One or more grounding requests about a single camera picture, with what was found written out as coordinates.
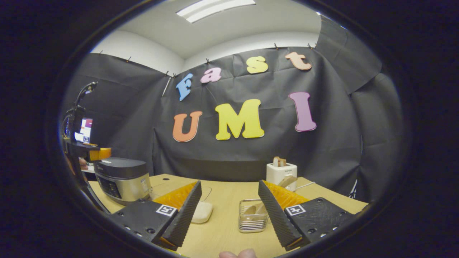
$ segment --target rice cooker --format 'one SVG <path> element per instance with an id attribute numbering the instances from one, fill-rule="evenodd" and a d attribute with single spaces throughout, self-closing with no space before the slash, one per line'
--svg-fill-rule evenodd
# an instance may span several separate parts
<path id="1" fill-rule="evenodd" d="M 120 204 L 150 198 L 150 178 L 144 161 L 109 157 L 95 163 L 94 172 L 104 193 Z"/>

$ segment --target metal basket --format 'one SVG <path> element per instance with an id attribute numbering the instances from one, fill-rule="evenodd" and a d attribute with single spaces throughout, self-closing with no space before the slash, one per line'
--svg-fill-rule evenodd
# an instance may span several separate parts
<path id="1" fill-rule="evenodd" d="M 260 203 L 261 199 L 246 199 L 239 202 L 239 231 L 243 233 L 260 232 L 266 228 L 268 223 L 268 213 L 261 214 L 244 214 L 246 210 Z"/>

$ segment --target ceiling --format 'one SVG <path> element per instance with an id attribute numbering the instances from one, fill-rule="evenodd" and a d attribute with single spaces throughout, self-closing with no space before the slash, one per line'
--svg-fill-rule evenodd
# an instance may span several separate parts
<path id="1" fill-rule="evenodd" d="M 292 0 L 255 0 L 189 23 L 175 14 L 198 0 L 167 0 L 138 15 L 119 30 L 155 41 L 187 59 L 212 46 L 269 32 L 320 32 L 320 16 Z"/>

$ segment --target wooden table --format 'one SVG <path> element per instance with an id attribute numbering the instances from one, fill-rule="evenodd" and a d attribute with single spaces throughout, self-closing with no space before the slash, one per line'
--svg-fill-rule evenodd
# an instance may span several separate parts
<path id="1" fill-rule="evenodd" d="M 194 181 L 196 180 L 168 174 L 150 177 L 154 198 Z M 297 180 L 297 188 L 310 183 L 311 181 L 300 177 Z M 124 207 L 105 195 L 96 181 L 90 181 L 90 185 L 111 213 Z M 216 258 L 222 251 L 238 254 L 244 249 L 253 248 L 258 258 L 270 258 L 287 252 L 280 245 L 270 221 L 262 232 L 239 232 L 239 201 L 259 199 L 258 182 L 201 180 L 201 185 L 201 201 L 213 204 L 212 215 L 203 224 L 191 223 L 183 246 L 177 250 L 178 253 L 191 258 Z M 323 197 L 352 214 L 361 211 L 367 205 L 365 202 L 353 200 L 315 183 L 297 189 L 296 193 L 309 200 Z"/>

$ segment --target computer screen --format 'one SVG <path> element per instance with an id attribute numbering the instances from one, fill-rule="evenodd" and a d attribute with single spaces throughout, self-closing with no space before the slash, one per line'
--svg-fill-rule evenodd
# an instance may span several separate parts
<path id="1" fill-rule="evenodd" d="M 92 126 L 92 119 L 91 118 L 83 118 L 81 120 L 80 133 L 75 133 L 75 139 L 77 141 L 89 143 L 89 138 L 90 138 L 90 135 L 91 135 L 91 126 Z"/>

